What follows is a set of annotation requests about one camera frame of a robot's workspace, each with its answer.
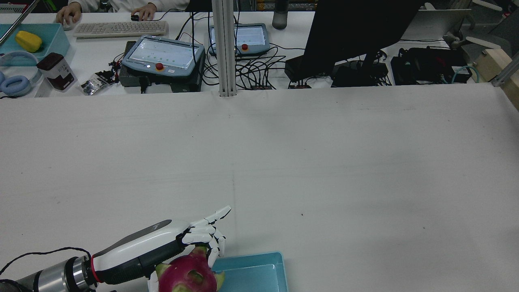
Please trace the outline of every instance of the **yellow bell pepper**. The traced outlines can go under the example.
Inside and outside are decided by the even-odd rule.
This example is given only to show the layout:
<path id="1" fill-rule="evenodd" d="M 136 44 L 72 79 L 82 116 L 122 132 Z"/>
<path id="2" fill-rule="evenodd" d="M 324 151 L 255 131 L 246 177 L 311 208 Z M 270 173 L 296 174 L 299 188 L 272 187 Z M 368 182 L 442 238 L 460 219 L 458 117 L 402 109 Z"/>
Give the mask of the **yellow bell pepper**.
<path id="1" fill-rule="evenodd" d="M 28 52 L 36 52 L 42 46 L 42 39 L 27 31 L 19 31 L 15 36 L 15 41 Z"/>

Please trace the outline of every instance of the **robotic hand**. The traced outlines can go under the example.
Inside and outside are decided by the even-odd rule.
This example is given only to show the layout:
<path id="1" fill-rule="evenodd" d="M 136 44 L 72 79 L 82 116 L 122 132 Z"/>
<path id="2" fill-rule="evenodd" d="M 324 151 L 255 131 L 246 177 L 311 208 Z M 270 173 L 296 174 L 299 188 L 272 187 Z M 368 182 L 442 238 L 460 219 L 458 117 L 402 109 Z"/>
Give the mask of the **robotic hand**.
<path id="1" fill-rule="evenodd" d="M 156 265 L 180 254 L 190 244 L 208 247 L 208 265 L 212 267 L 225 252 L 225 236 L 214 223 L 230 210 L 226 206 L 191 223 L 164 220 L 126 236 L 90 259 L 74 257 L 17 283 L 29 291 L 90 292 L 97 283 L 120 284 L 144 276 L 149 278 Z"/>

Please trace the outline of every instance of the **blue cable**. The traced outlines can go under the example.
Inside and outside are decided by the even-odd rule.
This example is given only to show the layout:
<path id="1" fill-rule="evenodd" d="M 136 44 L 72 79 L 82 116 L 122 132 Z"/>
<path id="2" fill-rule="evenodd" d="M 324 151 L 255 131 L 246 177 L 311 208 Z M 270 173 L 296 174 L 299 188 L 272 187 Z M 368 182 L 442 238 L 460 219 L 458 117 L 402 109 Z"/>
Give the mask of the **blue cable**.
<path id="1" fill-rule="evenodd" d="M 452 79 L 452 81 L 450 82 L 451 84 L 454 83 L 454 79 L 456 79 L 456 75 L 458 75 L 458 73 L 459 73 L 461 70 L 463 70 L 464 68 L 470 68 L 470 69 L 474 70 L 474 72 L 476 72 L 476 76 L 477 76 L 476 83 L 479 83 L 479 82 L 480 82 L 480 73 L 479 73 L 479 71 L 478 71 L 476 68 L 472 67 L 472 66 L 466 65 L 466 66 L 463 66 L 463 67 L 459 68 L 458 70 L 456 70 L 456 72 L 454 73 L 453 79 Z"/>

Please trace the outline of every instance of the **person's hand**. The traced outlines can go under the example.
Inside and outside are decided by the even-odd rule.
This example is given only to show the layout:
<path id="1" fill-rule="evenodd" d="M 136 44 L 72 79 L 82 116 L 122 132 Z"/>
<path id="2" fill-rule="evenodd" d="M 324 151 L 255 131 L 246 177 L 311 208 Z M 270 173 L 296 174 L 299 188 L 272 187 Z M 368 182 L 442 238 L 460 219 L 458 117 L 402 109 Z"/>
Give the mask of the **person's hand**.
<path id="1" fill-rule="evenodd" d="M 139 7 L 137 9 L 134 9 L 131 14 L 134 15 L 136 13 L 139 13 L 139 21 L 143 20 L 152 20 L 153 15 L 155 15 L 155 12 L 157 12 L 157 6 L 153 3 L 148 3 L 146 6 Z"/>
<path id="2" fill-rule="evenodd" d="M 69 23 L 69 15 L 72 15 L 72 22 L 76 23 L 81 18 L 81 4 L 72 2 L 68 6 L 61 8 L 56 14 L 56 23 L 63 23 L 63 19 L 67 24 Z"/>

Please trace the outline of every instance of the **desk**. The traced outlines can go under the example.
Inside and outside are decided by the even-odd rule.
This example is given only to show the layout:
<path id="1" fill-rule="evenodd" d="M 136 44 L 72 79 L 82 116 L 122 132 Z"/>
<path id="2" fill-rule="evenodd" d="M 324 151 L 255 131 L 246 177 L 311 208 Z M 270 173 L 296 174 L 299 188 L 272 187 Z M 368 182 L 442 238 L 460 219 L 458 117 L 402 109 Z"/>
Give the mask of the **desk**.
<path id="1" fill-rule="evenodd" d="M 2 265 L 230 204 L 227 255 L 281 251 L 290 291 L 519 287 L 519 115 L 499 88 L 146 96 L 2 101 Z"/>
<path id="2" fill-rule="evenodd" d="M 313 19 L 313 12 L 304 11 L 290 11 L 288 26 L 282 31 L 274 29 L 271 25 L 273 12 L 241 12 L 239 21 L 240 23 L 265 23 L 267 31 L 269 33 L 270 41 L 276 45 L 285 48 L 304 48 L 310 31 L 310 26 Z M 157 13 L 155 19 L 159 19 L 164 13 Z M 197 14 L 197 18 L 206 16 L 206 13 Z M 110 17 L 110 21 L 129 21 L 128 13 L 88 13 L 82 14 L 82 23 L 86 22 L 103 22 L 106 21 L 106 17 Z M 2 17 L 1 22 L 9 23 L 16 19 L 17 15 L 8 14 Z M 31 14 L 25 20 L 24 23 L 52 23 L 54 22 L 54 14 Z M 169 23 L 169 34 L 168 38 L 175 38 L 179 30 L 188 18 L 188 13 L 184 12 L 170 12 L 167 13 L 163 20 L 167 20 Z M 191 34 L 190 24 L 186 26 L 184 32 Z M 65 32 L 69 37 L 71 44 L 70 51 L 65 56 L 72 70 L 78 77 L 80 82 L 84 82 L 90 78 L 90 76 L 98 71 L 109 70 L 110 66 L 108 63 L 112 62 L 114 57 L 124 52 L 127 41 L 133 41 L 135 37 L 124 37 L 124 38 L 103 38 L 103 39 L 76 39 L 72 36 L 73 31 Z M 199 20 L 195 22 L 195 39 L 204 43 L 206 48 L 207 44 L 207 19 Z M 191 39 L 187 35 L 183 35 L 181 38 L 183 41 L 190 42 Z M 435 43 L 420 43 L 420 42 L 399 42 L 393 46 L 385 48 L 384 51 L 391 56 L 397 56 L 400 48 L 409 49 L 411 47 L 424 47 L 426 45 L 431 46 L 445 46 L 444 42 Z M 285 55 L 286 59 L 290 59 L 299 56 L 303 53 L 302 50 L 284 50 L 279 49 L 279 55 Z M 210 61 L 216 64 L 216 59 L 210 57 Z M 284 67 L 284 64 L 279 64 L 277 67 Z M 289 80 L 286 77 L 283 70 L 271 70 L 269 73 L 269 80 L 277 89 L 286 89 L 289 84 Z M 312 79 L 309 84 L 313 88 L 329 87 L 332 81 L 329 78 L 326 79 Z M 38 96 L 75 96 L 81 94 L 75 88 L 70 89 L 65 93 L 51 90 L 50 86 L 44 84 L 41 89 L 41 93 Z M 202 84 L 202 91 L 218 91 L 218 86 L 207 86 Z M 123 87 L 120 84 L 116 84 L 110 87 L 109 90 L 100 93 L 101 95 L 117 95 L 117 94 L 138 94 L 140 89 L 138 87 Z M 171 92 L 168 85 L 153 85 L 146 91 L 147 93 L 166 93 Z"/>

